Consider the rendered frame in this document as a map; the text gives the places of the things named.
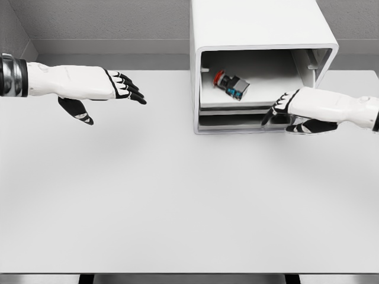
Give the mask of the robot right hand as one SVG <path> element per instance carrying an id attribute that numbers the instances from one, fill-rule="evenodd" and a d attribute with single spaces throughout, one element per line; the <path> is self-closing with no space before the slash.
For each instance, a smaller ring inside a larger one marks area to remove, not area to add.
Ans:
<path id="1" fill-rule="evenodd" d="M 310 87 L 302 87 L 281 95 L 262 119 L 261 126 L 277 115 L 293 115 L 307 121 L 285 130 L 295 134 L 320 134 L 335 131 L 341 122 L 344 95 Z"/>

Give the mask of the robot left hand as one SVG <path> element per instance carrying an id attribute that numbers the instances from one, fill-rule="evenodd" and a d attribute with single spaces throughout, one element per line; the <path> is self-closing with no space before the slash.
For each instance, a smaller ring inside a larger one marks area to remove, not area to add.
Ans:
<path id="1" fill-rule="evenodd" d="M 97 66 L 59 66 L 65 71 L 62 81 L 54 89 L 59 105 L 72 117 L 93 125 L 83 100 L 107 101 L 129 99 L 142 105 L 147 104 L 139 88 L 125 74 Z"/>

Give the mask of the white tabletop storage cabinet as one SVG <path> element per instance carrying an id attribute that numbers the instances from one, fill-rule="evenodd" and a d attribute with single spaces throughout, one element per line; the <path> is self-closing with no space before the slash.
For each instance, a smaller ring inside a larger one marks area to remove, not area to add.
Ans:
<path id="1" fill-rule="evenodd" d="M 295 117 L 261 126 L 284 93 L 316 88 L 339 44 L 316 0 L 190 0 L 189 54 L 197 134 L 283 131 Z M 238 101 L 213 85 L 217 72 L 250 86 Z"/>

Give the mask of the black red load switch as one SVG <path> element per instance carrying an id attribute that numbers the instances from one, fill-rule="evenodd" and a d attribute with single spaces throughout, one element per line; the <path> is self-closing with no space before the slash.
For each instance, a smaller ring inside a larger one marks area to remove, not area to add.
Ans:
<path id="1" fill-rule="evenodd" d="M 240 101 L 247 92 L 250 83 L 237 76 L 230 77 L 224 70 L 220 70 L 213 79 L 213 85 L 224 90 L 233 99 Z"/>

